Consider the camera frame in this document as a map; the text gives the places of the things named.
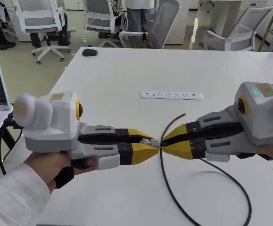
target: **black cable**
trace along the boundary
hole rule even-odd
[[[0,169],[2,171],[2,174],[3,175],[6,175],[6,171],[5,171],[5,168],[3,166],[3,162],[2,162],[2,156],[1,156],[1,143],[2,143],[2,135],[4,133],[4,130],[5,130],[5,126],[3,126],[2,130],[1,130],[1,133],[0,133]]]
[[[178,116],[177,118],[175,118],[173,121],[170,122],[170,124],[166,127],[165,131],[163,132],[162,136],[161,136],[161,140],[162,138],[165,136],[166,132],[168,131],[168,129],[170,128],[170,126],[176,122],[178,119],[180,119],[181,117],[185,116],[185,114],[182,114],[180,116]],[[248,193],[246,192],[245,188],[233,177],[231,176],[230,174],[228,174],[227,172],[225,172],[223,169],[215,166],[214,164],[211,164],[210,162],[204,160],[204,159],[200,159],[201,161],[205,162],[206,164],[216,168],[217,170],[221,171],[224,175],[228,176],[228,178],[230,178],[234,183],[237,184],[237,186],[239,188],[241,188],[242,192],[244,193],[245,197],[246,197],[246,200],[247,200],[247,203],[248,203],[248,217],[245,221],[245,223],[243,224],[243,226],[247,226],[249,224],[249,221],[251,219],[251,214],[252,214],[252,206],[251,206],[251,201],[250,201],[250,198],[249,198],[249,195]],[[176,199],[175,195],[173,194],[173,191],[171,189],[171,186],[169,184],[169,181],[168,181],[168,178],[166,177],[166,174],[165,174],[165,166],[164,166],[164,160],[163,160],[163,150],[162,148],[160,148],[160,164],[161,164],[161,170],[163,172],[163,176],[164,176],[164,179],[165,179],[165,184],[166,184],[166,187],[168,188],[168,191],[173,199],[173,201],[175,202],[175,204],[177,205],[177,207],[179,208],[179,210],[183,213],[183,215],[190,221],[192,222],[194,225],[196,226],[202,226],[200,223],[198,223],[197,221],[195,221],[184,209],[183,207],[181,206],[181,204],[178,202],[178,200]]]
[[[6,159],[6,157],[8,156],[8,154],[13,150],[13,148],[14,148],[15,145],[16,145],[16,143],[19,141],[19,139],[20,139],[20,137],[21,137],[21,135],[22,135],[22,132],[23,132],[23,129],[20,130],[20,134],[19,134],[17,140],[15,141],[14,146],[13,146],[13,147],[7,152],[7,154],[4,156],[3,161]]]

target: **black shoe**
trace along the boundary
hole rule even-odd
[[[41,48],[42,47],[41,43],[32,43],[32,45],[34,47],[36,47],[36,48]]]
[[[15,42],[8,42],[5,45],[0,45],[0,50],[6,50],[6,49],[9,49],[9,48],[13,48],[15,46],[16,46]]]
[[[58,41],[58,46],[69,46],[70,45],[70,41]]]

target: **power strip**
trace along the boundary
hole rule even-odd
[[[141,98],[203,100],[201,93],[142,91]]]

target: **gray pants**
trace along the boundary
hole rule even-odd
[[[127,8],[128,31],[149,32],[151,25],[151,11],[151,9]],[[131,47],[136,47],[136,44],[139,41],[139,37],[129,37]]]

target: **white sleeve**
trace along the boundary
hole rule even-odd
[[[0,178],[0,226],[28,226],[49,199],[44,181],[29,166],[20,164]]]

